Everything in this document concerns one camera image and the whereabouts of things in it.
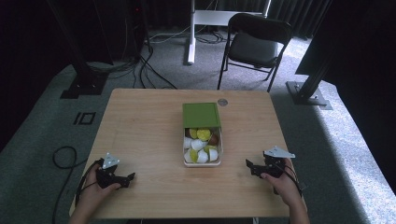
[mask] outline desk leg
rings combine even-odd
[[[189,64],[194,63],[195,58],[195,21],[194,21],[194,14],[195,14],[195,0],[191,0],[191,34],[190,34],[190,47],[189,47]]]
[[[264,18],[268,17],[268,11],[270,9],[270,6],[271,6],[271,0],[265,1],[264,11],[262,12],[262,15],[264,16]]]

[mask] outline white table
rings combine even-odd
[[[263,12],[249,12],[250,14],[263,15],[268,14],[271,0],[267,0]],[[188,63],[193,64],[195,61],[195,25],[220,25],[227,26],[230,18],[239,11],[216,11],[216,10],[195,10],[195,0],[191,0],[191,37],[189,48]]]

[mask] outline black chair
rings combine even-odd
[[[223,72],[228,70],[228,64],[233,64],[267,73],[264,81],[273,74],[267,89],[269,92],[283,52],[291,38],[292,28],[286,22],[265,19],[262,16],[247,13],[238,13],[232,16],[228,22],[228,37],[221,64],[218,90]],[[283,45],[279,53],[278,43]]]

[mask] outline white egg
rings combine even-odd
[[[198,152],[198,163],[205,163],[209,160],[209,156],[207,155],[207,153],[204,150],[200,150]]]
[[[191,147],[191,141],[192,141],[192,138],[184,137],[183,147],[184,148],[190,148]]]
[[[203,142],[199,139],[194,139],[191,141],[191,147],[195,150],[200,150],[202,148],[204,148],[204,146],[207,145],[207,142]]]
[[[219,153],[217,150],[210,148],[209,149],[209,159],[211,161],[215,161],[218,159]]]
[[[187,150],[186,153],[184,153],[184,160],[186,160],[186,162],[188,163],[192,163],[192,159],[190,157],[190,150],[191,148],[189,148],[189,150]]]

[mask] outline green lid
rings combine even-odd
[[[216,103],[183,104],[184,128],[221,127]]]

